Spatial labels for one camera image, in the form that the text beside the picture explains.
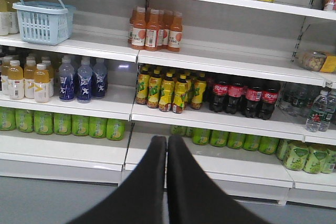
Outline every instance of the bottle label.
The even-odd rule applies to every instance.
[[[261,95],[261,99],[264,102],[274,104],[278,100],[278,93],[270,93],[270,92],[267,92],[267,91],[263,91],[263,93]]]
[[[73,75],[60,76],[59,98],[64,101],[70,101],[75,98],[73,85]]]
[[[230,97],[239,98],[242,96],[243,91],[244,87],[229,86],[228,88],[228,94]]]
[[[146,37],[146,29],[133,27],[132,31],[132,45],[144,46]]]
[[[169,47],[174,47],[174,48],[180,48],[181,47],[181,39],[182,39],[182,33],[180,31],[170,31],[169,32],[168,46]]]
[[[261,99],[261,94],[261,91],[256,91],[248,88],[246,91],[246,99],[253,102],[259,102]]]

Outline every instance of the bottle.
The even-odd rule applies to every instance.
[[[171,52],[179,52],[181,49],[182,39],[182,13],[175,12],[173,23],[170,26],[169,39],[167,49]]]
[[[209,109],[212,111],[223,111],[224,98],[228,90],[228,77],[225,74],[219,74],[215,80],[214,87],[212,89],[211,100]]]
[[[137,95],[135,97],[137,104],[144,105],[147,103],[149,78],[148,67],[143,66],[138,76]]]
[[[244,91],[244,79],[241,76],[233,76],[228,86],[228,99],[224,104],[224,110],[229,114],[236,114],[238,110],[238,103]]]
[[[54,79],[55,79],[55,71],[53,66],[51,65],[50,60],[42,60],[42,63],[46,65],[47,71],[49,74],[49,97],[54,96]]]
[[[45,103],[50,100],[49,96],[49,72],[44,63],[36,65],[34,73],[34,99],[38,103]]]
[[[81,61],[81,66],[78,69],[78,87],[79,92],[77,101],[80,103],[88,103],[92,97],[92,69],[90,62],[86,60]]]
[[[59,67],[59,99],[64,102],[72,101],[75,98],[73,77],[74,67],[71,65],[70,57],[64,55],[62,65]]]
[[[8,70],[11,66],[10,61],[13,59],[12,56],[5,56],[2,62],[1,71],[1,89],[3,94],[8,95]]]
[[[133,22],[132,45],[135,50],[143,50],[145,47],[146,26],[145,8],[137,7],[137,15]]]
[[[319,126],[319,131],[328,130],[332,115],[333,113],[335,113],[335,110],[336,110],[336,89],[333,89],[327,96],[327,107],[322,117],[322,121]]]
[[[307,131],[316,132],[319,130],[321,120],[327,108],[327,95],[328,92],[326,90],[321,90],[320,95],[314,100],[309,116],[306,120]]]
[[[159,10],[151,9],[151,16],[146,26],[145,50],[157,51],[157,43],[159,40]]]
[[[255,118],[257,115],[257,105],[261,99],[263,90],[263,81],[253,78],[246,90],[246,107],[244,114],[247,118]]]
[[[185,109],[185,96],[188,90],[188,84],[185,79],[186,75],[181,74],[175,85],[173,112],[176,114],[181,114]]]
[[[8,95],[12,100],[20,100],[25,96],[23,70],[19,60],[11,60],[8,69]]]
[[[160,71],[155,69],[153,75],[149,78],[147,106],[156,109],[159,106],[160,89],[161,89]]]
[[[275,109],[275,103],[278,100],[280,91],[280,83],[278,81],[268,80],[261,94],[260,108],[258,117],[263,120],[269,120]]]
[[[205,73],[199,73],[199,77],[197,78],[194,84],[194,96],[191,100],[190,107],[194,110],[199,110],[203,104],[203,94],[206,89],[206,79]]]

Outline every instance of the plastic bottle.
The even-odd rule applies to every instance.
[[[181,49],[182,39],[182,13],[175,12],[173,23],[170,26],[169,39],[167,49],[171,52],[179,52]]]
[[[34,99],[36,102],[45,103],[50,100],[49,96],[49,72],[44,63],[36,65],[34,73]]]
[[[71,65],[70,57],[64,55],[62,65],[59,67],[59,98],[61,101],[69,102],[75,98],[73,77],[75,75],[74,67]]]
[[[143,50],[145,47],[146,26],[145,8],[137,7],[137,15],[133,22],[132,45],[131,48],[135,50]]]
[[[336,110],[336,89],[333,89],[327,96],[327,107],[322,117],[322,121],[319,126],[319,131],[328,130],[332,115],[333,113],[335,113],[335,110]]]
[[[81,61],[81,66],[78,69],[78,95],[77,101],[80,103],[88,103],[92,98],[92,69],[90,62],[85,59]]]
[[[19,60],[11,60],[8,69],[8,95],[12,100],[20,100],[25,96],[23,70]]]
[[[307,131],[316,132],[319,130],[322,117],[327,108],[327,95],[328,92],[326,90],[321,90],[321,94],[314,100],[309,116],[306,120]]]

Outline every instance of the green can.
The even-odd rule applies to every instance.
[[[70,135],[71,115],[54,113],[54,131],[57,135]]]
[[[209,129],[194,128],[193,143],[198,145],[206,145],[210,138]]]
[[[230,132],[227,141],[227,147],[232,149],[241,149],[245,141],[246,134]]]
[[[35,111],[34,112],[34,129],[37,134],[51,135],[53,131],[52,112]]]
[[[89,135],[94,138],[105,138],[106,126],[106,118],[96,118],[94,116],[90,116]]]
[[[106,138],[109,140],[122,140],[125,132],[125,120],[108,119]]]
[[[89,135],[90,118],[83,115],[72,115],[71,132],[74,136]]]
[[[279,141],[280,139],[277,137],[262,136],[259,151],[267,155],[272,155],[277,150]]]
[[[246,135],[243,148],[247,151],[256,151],[259,148],[261,136]]]
[[[30,133],[34,131],[34,111],[15,109],[16,128],[21,132]]]
[[[15,130],[15,109],[0,107],[0,131]]]
[[[210,145],[215,147],[224,147],[227,143],[227,138],[229,133],[226,131],[216,131],[212,130]]]

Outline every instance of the black object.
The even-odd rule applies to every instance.
[[[162,224],[166,138],[154,136],[129,177],[105,200],[68,224]]]
[[[200,168],[180,136],[168,144],[170,224],[267,224],[225,194]]]

